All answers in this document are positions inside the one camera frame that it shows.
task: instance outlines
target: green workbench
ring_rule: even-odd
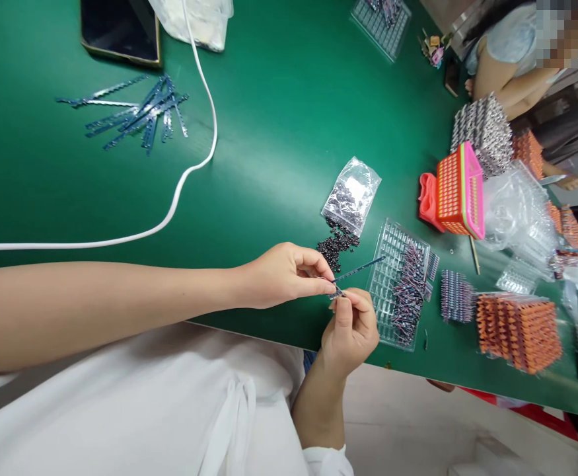
[[[112,134],[84,136],[84,124],[111,109],[73,110],[54,98],[83,97],[136,71],[84,51],[78,4],[0,2],[0,242],[98,241],[151,228],[168,210],[182,171],[209,150],[211,111],[192,50],[165,33],[164,70],[190,94],[184,104],[190,138],[175,128],[175,139],[158,141],[147,157],[140,138],[104,152]],[[418,178],[447,154],[464,95],[450,96],[444,71],[422,56],[415,37],[422,27],[437,29],[417,0],[408,4],[413,17],[393,65],[350,19],[351,0],[237,1],[225,52],[200,52],[218,114],[216,154],[188,179],[172,222],[115,247],[0,252],[0,266],[108,260],[225,267],[282,241],[315,247],[329,236],[322,205],[356,155],[382,183],[359,248],[341,257],[342,271],[372,259],[381,224],[390,217],[430,243],[440,269],[465,273],[478,290],[494,290],[505,255],[479,247],[477,276],[466,237],[440,234],[417,218]],[[144,83],[117,97],[137,101],[154,81]],[[343,284],[365,288],[368,275]],[[474,324],[443,323],[439,282],[423,308],[415,352],[380,344],[369,363],[578,413],[573,327],[561,306],[564,357],[542,375],[528,376],[482,356]],[[557,284],[541,285],[538,294],[559,304]],[[330,318],[328,304],[313,297],[198,321],[315,350]]]

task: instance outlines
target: white plastic bag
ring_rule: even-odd
[[[190,42],[182,0],[149,0],[168,34]],[[190,26],[197,46],[215,52],[225,49],[227,21],[234,15],[232,0],[186,0]]]

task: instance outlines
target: white cable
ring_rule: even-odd
[[[176,212],[176,206],[178,205],[178,199],[181,195],[181,190],[183,189],[183,184],[185,183],[185,180],[188,178],[189,174],[191,174],[195,170],[202,169],[204,166],[207,165],[207,163],[214,156],[214,150],[216,149],[216,141],[218,140],[218,124],[216,123],[216,110],[214,109],[214,101],[211,98],[211,93],[209,92],[209,87],[207,86],[205,75],[203,74],[203,68],[201,68],[201,62],[198,59],[198,52],[196,51],[196,45],[194,44],[194,35],[192,34],[192,27],[190,26],[190,20],[188,17],[188,10],[185,4],[185,0],[182,1],[183,1],[183,12],[185,14],[185,23],[188,27],[188,34],[190,35],[190,44],[192,45],[192,51],[194,52],[196,67],[198,68],[198,73],[201,76],[203,86],[205,86],[205,90],[207,91],[209,104],[211,105],[211,115],[214,123],[214,137],[211,141],[211,149],[209,150],[209,155],[207,156],[207,158],[200,164],[190,167],[185,172],[183,172],[183,175],[181,175],[181,178],[178,180],[178,184],[176,184],[176,188],[174,189],[172,204],[170,205],[168,214],[165,215],[163,221],[160,222],[154,228],[150,228],[149,230],[146,230],[142,233],[137,233],[136,235],[130,235],[124,238],[115,238],[104,241],[90,241],[88,243],[0,243],[0,251],[32,250],[32,249],[82,249],[82,248],[100,248],[111,245],[119,245],[120,243],[127,243],[128,241],[134,241],[141,238],[145,238],[146,236],[154,235],[156,232],[162,230],[165,227],[165,225],[170,223],[170,220],[172,219],[174,213]]]

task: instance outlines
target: person's arm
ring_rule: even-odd
[[[553,83],[544,83],[540,85],[535,91],[525,97],[522,101],[505,108],[505,114],[507,115],[507,120],[514,120],[516,117],[521,116],[526,111],[530,110],[535,106],[540,99],[546,94],[546,91],[552,86]]]
[[[322,349],[295,399],[293,422],[302,448],[340,450],[344,445],[343,390],[346,377],[377,347],[379,331],[370,294],[352,289],[331,304],[335,316]]]
[[[309,278],[308,274],[327,280]],[[283,243],[232,269],[109,262],[0,268],[0,372],[49,362],[198,315],[335,292],[315,250]]]
[[[559,71],[558,68],[535,68],[524,75],[514,77],[518,65],[494,59],[487,51],[486,45],[486,39],[483,38],[479,45],[473,98],[478,100],[495,93],[505,112],[541,89]]]
[[[553,175],[567,175],[568,177],[561,179],[559,182],[556,182],[555,185],[568,191],[578,189],[578,176],[568,173],[564,169],[559,168],[557,165],[543,161],[542,173],[545,177],[551,177]]]

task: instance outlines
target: phone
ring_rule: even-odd
[[[162,67],[159,19],[148,0],[81,0],[80,10],[90,54]]]
[[[456,63],[454,56],[447,58],[445,66],[445,88],[452,93],[454,97],[458,97],[458,85],[460,83],[460,65]]]

